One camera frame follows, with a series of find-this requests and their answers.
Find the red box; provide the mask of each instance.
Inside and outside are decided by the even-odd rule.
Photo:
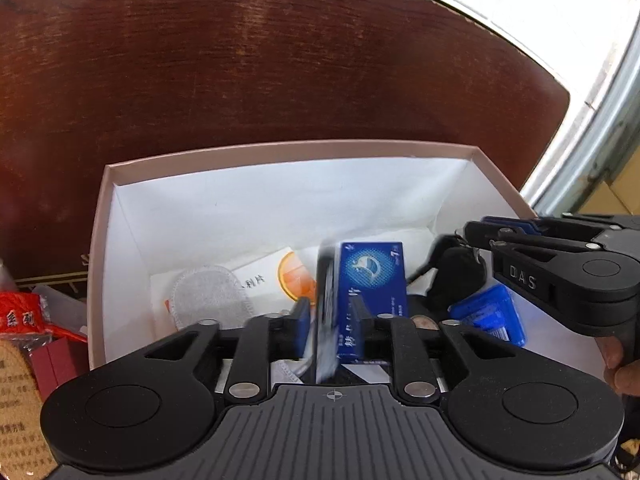
[[[31,366],[42,400],[64,384],[89,371],[86,343],[62,338],[31,353]]]

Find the metal frame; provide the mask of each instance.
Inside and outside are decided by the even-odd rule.
[[[577,146],[532,204],[540,216],[573,210],[620,158],[618,148],[633,143],[640,130],[640,21],[602,104]]]

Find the metal screw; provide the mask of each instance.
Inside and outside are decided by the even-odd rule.
[[[260,393],[260,386],[253,383],[236,383],[229,388],[229,393],[236,399],[250,399]]]
[[[420,397],[421,399],[427,399],[435,394],[438,389],[431,383],[425,383],[423,381],[415,381],[409,383],[404,387],[404,392],[412,397]]]

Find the round black pad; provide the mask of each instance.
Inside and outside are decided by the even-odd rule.
[[[477,360],[449,393],[447,415],[463,440],[500,463],[558,471],[606,459],[623,421],[604,382],[542,356]]]
[[[160,397],[144,386],[121,384],[100,390],[87,401],[86,413],[107,428],[130,428],[154,416]]]
[[[185,363],[132,354],[62,384],[44,404],[40,425],[59,462],[117,472],[184,455],[214,417],[211,393]]]
[[[610,260],[591,260],[582,266],[582,270],[591,276],[608,278],[620,272],[620,266]]]
[[[574,394],[547,383],[524,383],[509,388],[502,396],[502,405],[511,415],[533,424],[562,422],[578,409]]]

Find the white cardboard box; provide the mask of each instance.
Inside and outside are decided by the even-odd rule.
[[[167,335],[152,277],[217,264],[234,269],[291,247],[316,272],[318,247],[342,240],[404,245],[405,269],[433,237],[485,215],[532,218],[472,146],[322,140],[212,148],[113,164],[104,171],[89,269],[90,363]],[[591,338],[518,300],[528,347],[602,376]]]

